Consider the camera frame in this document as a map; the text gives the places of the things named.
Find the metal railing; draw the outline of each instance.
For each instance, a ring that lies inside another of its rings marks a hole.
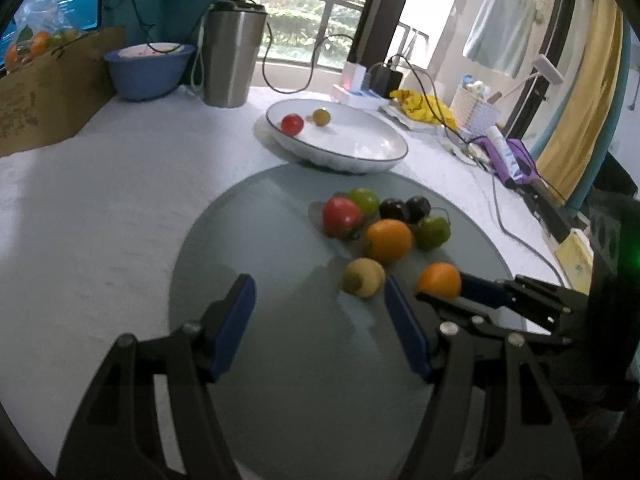
[[[348,9],[357,10],[360,13],[362,13],[362,9],[364,8],[364,6],[361,3],[350,2],[349,0],[317,0],[317,1],[323,2],[324,6],[322,8],[322,15],[320,17],[318,31],[316,32],[316,37],[313,42],[313,46],[314,46],[313,48],[318,46],[318,43],[320,43],[322,39],[325,37],[326,30],[329,25],[329,20],[331,19],[331,15],[335,6],[347,7]],[[425,42],[428,44],[429,37],[424,32],[421,32],[415,28],[410,27],[409,25],[406,25],[400,22],[398,23],[398,28],[401,28],[403,32],[402,32],[402,39],[398,46],[398,52],[396,54],[403,54],[405,57],[411,59],[411,55],[415,47],[415,41],[418,37],[424,38]],[[409,36],[411,33],[413,33],[413,36],[411,38],[411,41],[409,41]],[[270,60],[282,61],[289,64],[296,64],[300,66],[310,66],[311,62],[313,61],[313,60],[297,61],[297,60],[291,60],[291,59],[280,59],[277,57],[273,57],[272,55],[270,55]],[[336,67],[322,65],[321,63],[318,63],[318,66],[322,68],[327,68],[329,70],[337,70]]]

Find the plastic bag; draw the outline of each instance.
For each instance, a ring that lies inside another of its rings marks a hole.
[[[4,55],[4,65],[12,72],[35,57],[73,41],[73,28],[56,0],[24,0],[14,16],[16,31]]]

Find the yellow cloth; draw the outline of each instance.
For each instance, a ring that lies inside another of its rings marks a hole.
[[[578,186],[609,114],[620,69],[623,23],[615,0],[594,0],[574,91],[537,161],[540,174],[565,198]]]
[[[449,128],[457,129],[456,120],[449,109],[442,101],[432,95],[427,95],[425,99],[424,95],[418,94],[415,90],[393,90],[389,97],[397,99],[405,115],[414,121],[429,124],[441,124],[444,121]],[[442,120],[439,120],[433,114],[432,108],[437,114],[441,113],[444,116],[441,118]]]

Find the plate rim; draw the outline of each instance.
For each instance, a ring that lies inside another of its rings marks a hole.
[[[400,160],[403,160],[404,158],[406,158],[406,156],[409,154],[409,144],[406,142],[406,139],[402,136],[402,134],[400,132],[398,132],[393,126],[391,126],[390,124],[385,123],[385,121],[380,120],[380,118],[377,118],[380,122],[382,122],[383,124],[386,124],[386,126],[389,126],[391,128],[391,130],[393,131],[393,133],[395,133],[401,140],[402,143],[404,144],[404,153],[402,154],[402,156],[396,157],[396,158],[364,158],[364,157],[360,157],[360,156],[352,156],[352,155],[345,155],[343,153],[337,153],[337,152],[332,152],[331,150],[327,150],[325,148],[320,148],[319,146],[315,146],[314,144],[309,144],[308,142],[305,142],[304,140],[300,140],[297,138],[297,136],[295,137],[291,137],[288,135],[285,135],[281,129],[279,129],[279,127],[277,127],[275,124],[273,124],[271,122],[271,119],[269,117],[269,111],[276,105],[279,105],[280,103],[284,103],[287,101],[315,101],[318,103],[331,103],[332,105],[336,105],[338,107],[342,107],[342,108],[350,108],[351,110],[357,110],[359,112],[362,113],[366,113],[362,110],[360,110],[359,108],[353,108],[347,105],[343,105],[342,103],[335,103],[333,101],[322,101],[320,99],[303,99],[303,98],[297,98],[297,99],[283,99],[282,101],[277,101],[274,104],[272,104],[271,106],[269,106],[269,108],[267,108],[267,111],[264,113],[267,122],[273,127],[274,130],[276,130],[276,132],[278,132],[281,136],[287,137],[287,139],[291,139],[291,140],[295,140],[296,142],[300,143],[300,145],[302,146],[308,146],[310,148],[313,148],[315,150],[318,150],[320,152],[325,152],[325,153],[329,153],[331,155],[335,155],[335,156],[341,156],[343,158],[348,158],[349,160],[360,160],[363,162],[378,162],[380,164],[388,164],[390,162],[399,162]]]

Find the yellow curtain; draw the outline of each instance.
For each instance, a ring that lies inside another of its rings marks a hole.
[[[537,161],[538,171],[569,198],[593,153],[616,90],[624,17],[615,0],[594,0],[574,91]]]

